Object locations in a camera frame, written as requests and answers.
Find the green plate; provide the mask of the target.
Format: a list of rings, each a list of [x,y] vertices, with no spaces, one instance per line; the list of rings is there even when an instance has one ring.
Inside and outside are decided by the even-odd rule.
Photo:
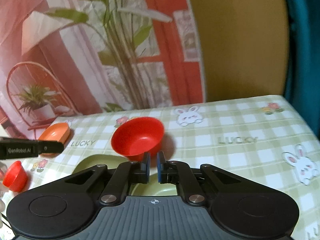
[[[108,168],[117,168],[119,164],[128,161],[127,158],[116,155],[95,154],[78,163],[73,174],[94,165],[105,164]],[[131,196],[176,196],[174,184],[160,184],[157,177],[156,161],[151,161],[150,178],[148,184],[134,184],[130,187]]]

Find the large red bowl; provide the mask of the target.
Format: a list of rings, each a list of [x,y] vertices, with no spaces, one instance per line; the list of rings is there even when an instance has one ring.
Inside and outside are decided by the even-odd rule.
[[[154,157],[161,150],[165,128],[152,117],[131,119],[116,129],[111,138],[112,149],[129,160],[141,161],[145,152]]]

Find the orange plate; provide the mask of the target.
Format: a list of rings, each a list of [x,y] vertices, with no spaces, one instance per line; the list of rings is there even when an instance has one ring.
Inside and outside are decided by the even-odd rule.
[[[58,141],[64,144],[67,141],[71,129],[66,122],[61,122],[49,126],[45,131],[40,135],[40,141]]]

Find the small red bowl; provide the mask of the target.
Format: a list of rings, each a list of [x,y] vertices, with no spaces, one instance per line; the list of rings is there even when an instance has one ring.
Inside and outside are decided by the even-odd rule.
[[[21,192],[27,184],[28,176],[20,160],[15,161],[7,169],[3,178],[3,185],[10,191]]]

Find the green checked tablecloth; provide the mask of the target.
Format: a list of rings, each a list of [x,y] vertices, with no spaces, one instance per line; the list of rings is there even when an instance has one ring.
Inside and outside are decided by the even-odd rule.
[[[112,135],[144,116],[163,123],[167,161],[210,164],[240,183],[207,204],[130,192],[123,203],[99,203],[65,183],[91,155],[125,157],[112,149]],[[319,139],[281,96],[59,117],[54,124],[61,122],[73,132],[62,153],[20,160],[28,182],[2,198],[1,239],[319,239]],[[152,160],[157,168],[157,154],[150,167]]]

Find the printed backdrop cloth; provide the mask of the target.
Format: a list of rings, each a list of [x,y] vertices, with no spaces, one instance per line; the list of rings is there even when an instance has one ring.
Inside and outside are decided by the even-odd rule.
[[[1,0],[1,126],[205,100],[190,0]]]

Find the yellow wooden headboard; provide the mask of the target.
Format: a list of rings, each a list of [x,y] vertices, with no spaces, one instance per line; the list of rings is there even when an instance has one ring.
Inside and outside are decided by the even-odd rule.
[[[208,101],[280,95],[289,51],[285,0],[190,0]]]

